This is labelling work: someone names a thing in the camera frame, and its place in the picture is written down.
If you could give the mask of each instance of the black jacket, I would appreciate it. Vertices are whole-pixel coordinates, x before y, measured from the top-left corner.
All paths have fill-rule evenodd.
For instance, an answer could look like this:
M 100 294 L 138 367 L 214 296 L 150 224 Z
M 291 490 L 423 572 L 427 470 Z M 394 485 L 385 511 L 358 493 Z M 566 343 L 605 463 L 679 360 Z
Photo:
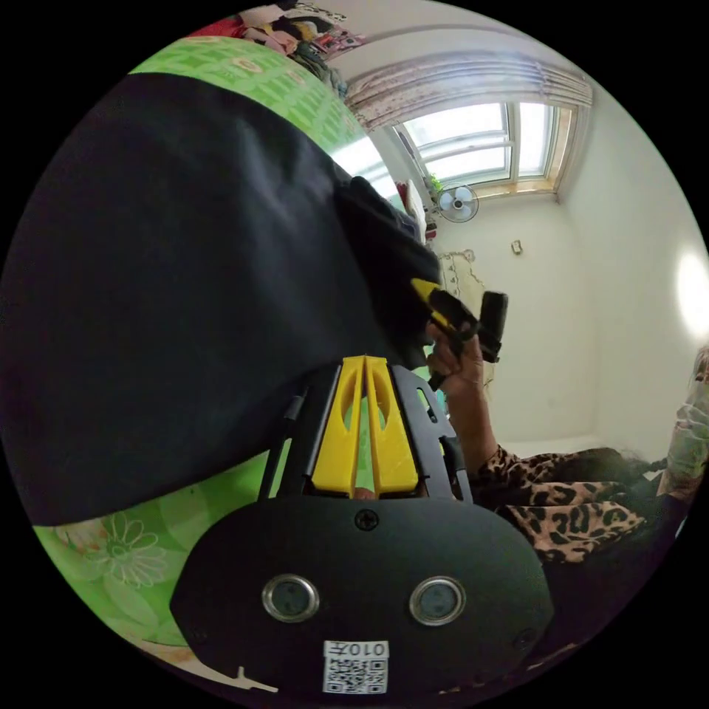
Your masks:
M 0 284 L 1 435 L 32 523 L 249 459 L 323 364 L 423 364 L 408 280 L 438 261 L 350 182 L 293 124 L 195 79 L 130 75 L 90 111 Z

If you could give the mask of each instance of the wall fan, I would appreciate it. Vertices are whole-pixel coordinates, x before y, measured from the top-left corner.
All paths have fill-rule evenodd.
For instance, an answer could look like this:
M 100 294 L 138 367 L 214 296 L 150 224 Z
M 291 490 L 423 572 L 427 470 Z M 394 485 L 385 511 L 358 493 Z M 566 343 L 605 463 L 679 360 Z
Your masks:
M 467 222 L 478 213 L 478 196 L 469 187 L 452 187 L 438 195 L 438 211 L 449 222 Z

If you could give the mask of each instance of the white label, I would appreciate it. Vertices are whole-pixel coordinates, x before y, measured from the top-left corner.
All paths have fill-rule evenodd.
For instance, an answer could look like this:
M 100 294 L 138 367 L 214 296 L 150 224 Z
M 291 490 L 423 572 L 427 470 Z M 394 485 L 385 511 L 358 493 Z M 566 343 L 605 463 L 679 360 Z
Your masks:
M 387 640 L 326 640 L 323 648 L 327 694 L 384 694 L 389 671 Z

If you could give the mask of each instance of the white curtain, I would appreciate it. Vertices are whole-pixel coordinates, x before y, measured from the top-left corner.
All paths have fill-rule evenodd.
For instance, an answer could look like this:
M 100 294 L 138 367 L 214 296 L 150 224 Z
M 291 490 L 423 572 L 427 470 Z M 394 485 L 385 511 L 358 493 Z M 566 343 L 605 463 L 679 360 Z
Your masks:
M 517 52 L 447 52 L 390 64 L 349 84 L 345 103 L 367 131 L 474 103 L 592 104 L 585 77 Z

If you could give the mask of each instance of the qr code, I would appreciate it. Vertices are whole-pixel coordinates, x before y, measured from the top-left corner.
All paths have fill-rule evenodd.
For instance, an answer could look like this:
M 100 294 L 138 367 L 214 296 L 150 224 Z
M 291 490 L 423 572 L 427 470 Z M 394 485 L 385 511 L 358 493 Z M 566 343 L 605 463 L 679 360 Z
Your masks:
M 384 694 L 388 660 L 325 658 L 323 691 L 331 694 Z

